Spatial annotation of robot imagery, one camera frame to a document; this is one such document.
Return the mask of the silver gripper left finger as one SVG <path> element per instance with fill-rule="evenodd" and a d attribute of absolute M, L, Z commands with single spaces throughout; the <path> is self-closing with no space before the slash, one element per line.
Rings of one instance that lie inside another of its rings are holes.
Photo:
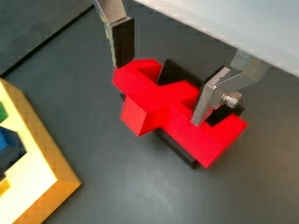
<path fill-rule="evenodd" d="M 104 23 L 113 67 L 135 58 L 135 20 L 127 15 L 121 0 L 91 0 Z"/>

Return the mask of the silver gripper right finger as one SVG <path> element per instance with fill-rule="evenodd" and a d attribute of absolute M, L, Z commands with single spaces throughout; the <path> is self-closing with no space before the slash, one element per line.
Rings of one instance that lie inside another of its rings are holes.
<path fill-rule="evenodd" d="M 191 122 L 199 126 L 221 105 L 233 109 L 240 101 L 239 90 L 256 84 L 269 65 L 237 50 L 229 66 L 224 66 L 205 81 L 192 113 Z"/>

